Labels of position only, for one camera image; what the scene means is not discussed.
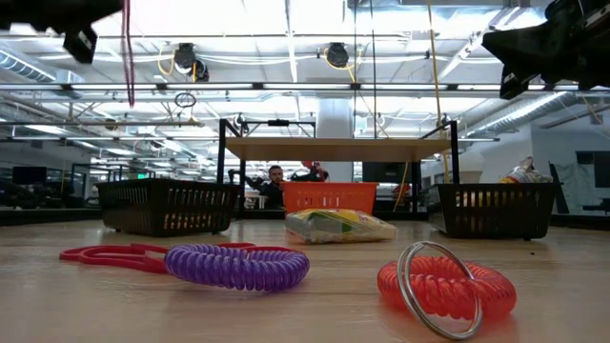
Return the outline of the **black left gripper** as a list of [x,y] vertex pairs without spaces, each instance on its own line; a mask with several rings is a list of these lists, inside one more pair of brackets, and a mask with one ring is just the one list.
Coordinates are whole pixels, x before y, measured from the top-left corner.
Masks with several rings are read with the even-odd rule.
[[97,34],[92,23],[123,10],[123,0],[54,0],[51,21],[47,0],[0,0],[0,30],[14,23],[36,30],[66,31],[63,48],[81,64],[93,61]]

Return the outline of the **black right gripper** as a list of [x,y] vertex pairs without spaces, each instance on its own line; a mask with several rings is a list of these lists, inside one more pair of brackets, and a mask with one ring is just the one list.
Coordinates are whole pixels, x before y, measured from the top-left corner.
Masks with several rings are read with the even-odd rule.
[[549,71],[543,48],[547,23],[483,35],[482,46],[503,64],[499,97],[514,99],[535,77],[569,80],[581,91],[610,88],[610,0],[553,0],[545,16],[552,26]]

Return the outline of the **black slotted plastic basket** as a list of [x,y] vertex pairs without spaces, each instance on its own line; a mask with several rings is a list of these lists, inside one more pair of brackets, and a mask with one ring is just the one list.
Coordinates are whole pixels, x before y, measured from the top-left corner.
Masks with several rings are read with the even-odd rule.
[[236,185],[156,178],[99,183],[97,189],[106,227],[153,237],[226,231],[239,193]]
[[552,183],[440,184],[422,194],[430,222],[452,238],[541,239],[549,228]]

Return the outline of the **orange slotted plastic basket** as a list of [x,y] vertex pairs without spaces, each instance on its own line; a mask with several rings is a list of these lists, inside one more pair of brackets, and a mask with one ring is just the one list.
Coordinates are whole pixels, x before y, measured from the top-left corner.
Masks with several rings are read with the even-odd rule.
[[373,213],[377,183],[285,182],[286,213],[308,209],[343,209]]

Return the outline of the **red coil wristband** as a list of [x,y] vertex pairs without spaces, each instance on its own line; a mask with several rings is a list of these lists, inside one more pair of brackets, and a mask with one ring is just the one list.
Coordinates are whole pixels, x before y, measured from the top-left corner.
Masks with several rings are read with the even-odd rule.
[[380,268],[377,288],[388,305],[409,311],[434,334],[465,340],[485,321],[508,316],[517,304],[513,283],[500,272],[465,262],[443,245],[418,241]]

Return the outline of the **purple coil wristband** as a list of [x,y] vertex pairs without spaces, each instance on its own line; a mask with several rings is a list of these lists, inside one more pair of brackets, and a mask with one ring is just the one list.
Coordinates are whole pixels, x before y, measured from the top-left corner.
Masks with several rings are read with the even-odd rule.
[[229,257],[175,246],[164,259],[166,271],[181,280],[239,291],[284,291],[300,283],[310,269],[307,255],[297,251]]

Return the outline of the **long ceiling light bar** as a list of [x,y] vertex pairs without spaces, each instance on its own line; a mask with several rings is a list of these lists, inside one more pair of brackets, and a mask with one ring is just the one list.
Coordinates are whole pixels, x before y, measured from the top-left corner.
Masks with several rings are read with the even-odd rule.
[[[347,83],[146,83],[136,91],[433,91],[433,84]],[[0,84],[0,91],[126,91],[124,84]]]

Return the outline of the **black background monitor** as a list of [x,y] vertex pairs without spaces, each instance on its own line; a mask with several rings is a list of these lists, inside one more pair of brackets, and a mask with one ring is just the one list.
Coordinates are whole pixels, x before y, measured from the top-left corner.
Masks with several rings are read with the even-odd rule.
[[44,184],[47,182],[47,167],[24,167],[12,168],[11,181],[17,185]]

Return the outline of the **wooden riser shelf black legs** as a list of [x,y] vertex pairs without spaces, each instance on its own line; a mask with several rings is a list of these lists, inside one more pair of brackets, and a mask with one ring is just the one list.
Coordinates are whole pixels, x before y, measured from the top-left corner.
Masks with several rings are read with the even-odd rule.
[[[449,127],[449,139],[430,139]],[[459,184],[457,122],[429,131],[416,139],[349,139],[303,137],[248,138],[227,119],[219,120],[217,183],[224,180],[225,150],[239,158],[238,217],[245,213],[245,165],[247,161],[318,161],[318,162],[405,162],[418,165],[434,153],[451,150],[454,184]]]

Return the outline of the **red and black background object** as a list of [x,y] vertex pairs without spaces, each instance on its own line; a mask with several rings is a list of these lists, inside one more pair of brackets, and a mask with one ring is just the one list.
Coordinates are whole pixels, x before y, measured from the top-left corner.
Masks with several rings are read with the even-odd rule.
[[330,174],[324,170],[320,162],[302,161],[301,165],[308,171],[306,174],[298,175],[296,172],[290,176],[293,182],[326,182],[330,180]]

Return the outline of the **person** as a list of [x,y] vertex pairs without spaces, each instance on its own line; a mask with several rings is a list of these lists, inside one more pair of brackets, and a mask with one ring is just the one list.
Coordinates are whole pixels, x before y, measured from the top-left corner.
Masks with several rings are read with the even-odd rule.
[[261,196],[266,198],[264,205],[266,210],[283,209],[283,191],[281,188],[283,182],[282,168],[277,165],[272,165],[268,169],[268,178],[269,181],[265,182],[261,178],[252,179],[251,177],[246,176],[245,181],[252,189],[258,191]]

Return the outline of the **black table frame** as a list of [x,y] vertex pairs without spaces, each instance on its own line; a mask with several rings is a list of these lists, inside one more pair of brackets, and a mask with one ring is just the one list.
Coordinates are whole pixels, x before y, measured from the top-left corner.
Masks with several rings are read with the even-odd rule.
[[[425,212],[388,212],[376,211],[374,216],[385,221],[427,221]],[[0,227],[27,224],[59,223],[83,220],[98,220],[102,212],[98,208],[83,209],[37,209],[14,210],[0,208]],[[610,216],[552,214],[550,225],[572,229],[610,232]]]

